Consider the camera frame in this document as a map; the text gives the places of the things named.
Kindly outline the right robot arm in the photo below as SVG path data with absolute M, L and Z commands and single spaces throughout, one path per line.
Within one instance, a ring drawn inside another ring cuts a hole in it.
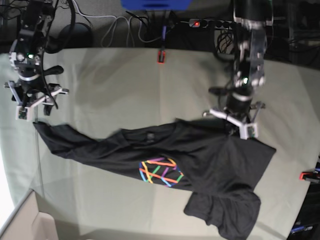
M 12 101 L 17 103 L 15 118 L 31 121 L 33 110 L 44 106 L 44 114 L 49 116 L 58 95 L 67 95 L 69 90 L 57 83 L 47 83 L 45 77 L 60 75 L 64 69 L 60 65 L 44 69 L 44 53 L 49 43 L 48 33 L 54 19 L 55 8 L 51 0 L 29 1 L 22 16 L 21 28 L 9 50 L 9 61 L 18 75 L 17 81 L 4 84 L 12 93 Z

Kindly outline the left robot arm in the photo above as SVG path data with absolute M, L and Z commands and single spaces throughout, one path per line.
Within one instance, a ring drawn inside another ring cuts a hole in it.
M 219 101 L 203 115 L 224 120 L 230 134 L 238 133 L 243 140 L 258 137 L 256 117 L 265 104 L 253 103 L 257 89 L 265 84 L 264 55 L 268 40 L 266 30 L 274 21 L 270 0 L 233 1 L 232 75 L 223 87 L 211 87 L 209 93 Z

